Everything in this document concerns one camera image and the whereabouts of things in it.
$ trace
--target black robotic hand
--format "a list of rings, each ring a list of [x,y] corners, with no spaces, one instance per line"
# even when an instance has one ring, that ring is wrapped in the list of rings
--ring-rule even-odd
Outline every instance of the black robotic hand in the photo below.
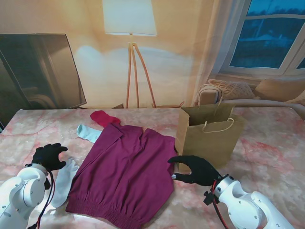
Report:
[[[58,156],[61,152],[67,150],[68,148],[61,146],[60,143],[39,147],[36,149],[32,163],[41,164],[43,167],[51,171],[61,169],[66,165],[66,162],[59,161]]]
[[[174,156],[168,160],[168,163],[183,163],[186,164],[192,171],[191,174],[175,173],[176,180],[185,183],[196,183],[202,186],[211,186],[215,180],[221,179],[221,175],[217,170],[205,159],[198,156]]]

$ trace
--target paper bag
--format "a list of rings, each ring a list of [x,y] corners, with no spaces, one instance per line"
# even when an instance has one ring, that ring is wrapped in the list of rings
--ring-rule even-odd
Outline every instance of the paper bag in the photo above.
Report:
[[[233,108],[233,104],[182,107],[175,141],[178,154],[202,157],[215,168],[226,165],[245,124],[241,116],[231,114]],[[190,169],[180,164],[179,171]]]

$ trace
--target lamp shade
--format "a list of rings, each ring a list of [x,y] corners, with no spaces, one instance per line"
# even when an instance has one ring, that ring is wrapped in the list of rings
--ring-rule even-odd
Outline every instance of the lamp shade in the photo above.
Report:
[[[151,0],[102,0],[106,34],[156,36]]]

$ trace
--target sock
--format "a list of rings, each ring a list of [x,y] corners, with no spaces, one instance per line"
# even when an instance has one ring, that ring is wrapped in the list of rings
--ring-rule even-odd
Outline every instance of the sock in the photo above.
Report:
[[[90,115],[91,119],[105,127],[109,123],[120,124],[120,119],[107,115],[104,111],[95,111]]]
[[[96,140],[101,135],[102,130],[96,130],[85,125],[80,124],[77,128],[77,135],[78,137],[88,140],[92,143],[95,143]]]
[[[78,165],[75,165],[75,161],[70,158],[67,161],[66,166],[58,171],[55,181],[55,194],[51,201],[53,207],[58,208],[66,201],[71,188],[72,179],[78,168]]]

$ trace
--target table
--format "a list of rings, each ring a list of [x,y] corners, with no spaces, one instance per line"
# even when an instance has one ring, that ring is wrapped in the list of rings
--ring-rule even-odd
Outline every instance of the table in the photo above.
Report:
[[[61,160],[69,157],[81,164],[92,143],[77,137],[76,128],[85,124],[102,129],[90,119],[93,109],[20,110],[0,134],[0,184],[15,176],[31,162],[35,149],[60,142],[68,147]],[[151,128],[163,135],[175,136],[177,108],[104,109],[118,117],[122,125]],[[247,192],[266,195],[296,228],[305,228],[305,124],[290,108],[235,108],[234,113],[247,120],[232,158],[219,170],[238,179]],[[208,190],[197,184],[175,181],[175,192],[148,225],[149,229],[220,229],[222,225],[212,205],[203,203]],[[45,202],[33,211],[32,225]],[[44,229],[112,229],[103,219],[65,212],[49,206],[42,217]],[[226,206],[220,212],[229,228],[233,228]]]

